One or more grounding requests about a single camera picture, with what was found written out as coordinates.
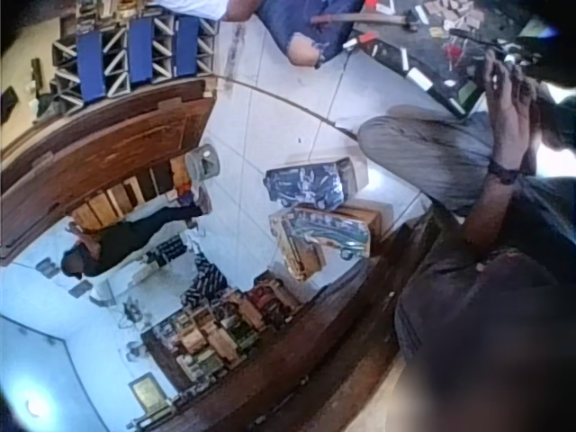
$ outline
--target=wristwatch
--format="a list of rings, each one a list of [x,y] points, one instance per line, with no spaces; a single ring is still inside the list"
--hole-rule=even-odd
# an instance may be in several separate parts
[[[503,185],[510,186],[516,182],[516,179],[520,175],[519,169],[506,169],[504,166],[500,165],[494,159],[490,159],[490,164],[488,165],[488,172],[493,176],[496,176]]]

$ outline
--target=shoe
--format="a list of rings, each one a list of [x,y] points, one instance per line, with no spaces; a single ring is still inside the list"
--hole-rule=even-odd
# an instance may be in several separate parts
[[[202,210],[202,214],[210,214],[212,212],[212,202],[210,201],[208,191],[206,191],[203,185],[200,185],[198,188],[198,198],[195,200],[195,203],[200,207],[200,210]]]

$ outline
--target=hammer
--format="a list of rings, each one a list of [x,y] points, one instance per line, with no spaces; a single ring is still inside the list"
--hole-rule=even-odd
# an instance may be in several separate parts
[[[384,15],[382,13],[336,13],[327,15],[316,15],[310,19],[312,24],[327,23],[371,23],[371,24],[391,24],[401,25],[409,32],[417,32],[419,18],[410,9],[406,15]]]

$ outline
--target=picture frame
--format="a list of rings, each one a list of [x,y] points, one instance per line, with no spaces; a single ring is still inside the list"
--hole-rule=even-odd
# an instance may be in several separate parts
[[[145,373],[128,386],[147,414],[152,414],[167,405],[167,396],[152,372]]]

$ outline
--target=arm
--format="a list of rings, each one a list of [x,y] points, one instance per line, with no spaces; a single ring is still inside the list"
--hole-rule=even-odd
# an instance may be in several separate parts
[[[82,232],[74,222],[70,222],[68,224],[68,228],[66,229],[66,231],[78,237],[78,241],[80,243],[84,243],[84,246],[86,246],[88,252],[90,252],[90,255],[92,256],[93,259],[98,260],[100,258],[100,243],[95,241],[89,235]]]
[[[492,160],[507,170],[518,171],[531,139],[530,104],[536,97],[535,89],[517,67],[510,78],[491,51],[486,55],[484,84],[494,132]],[[464,239],[479,252],[485,252],[496,241],[513,192],[513,184],[503,184],[497,176],[487,174],[481,196],[463,224]]]

